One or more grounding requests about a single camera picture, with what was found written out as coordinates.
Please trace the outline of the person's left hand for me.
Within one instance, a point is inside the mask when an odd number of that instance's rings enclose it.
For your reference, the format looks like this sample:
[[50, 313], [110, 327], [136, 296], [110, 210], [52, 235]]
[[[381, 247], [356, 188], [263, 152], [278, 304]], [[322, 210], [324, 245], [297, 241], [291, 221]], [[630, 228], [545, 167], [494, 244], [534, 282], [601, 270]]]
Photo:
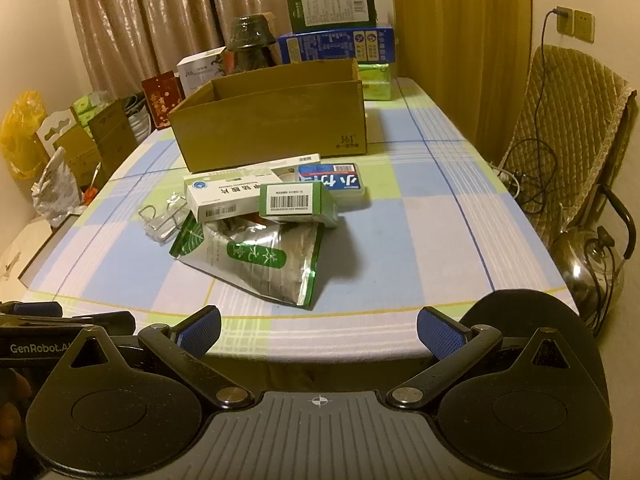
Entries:
[[12, 472], [17, 454], [17, 436], [22, 430], [18, 404], [32, 395], [28, 380], [12, 368], [1, 370], [1, 478]]

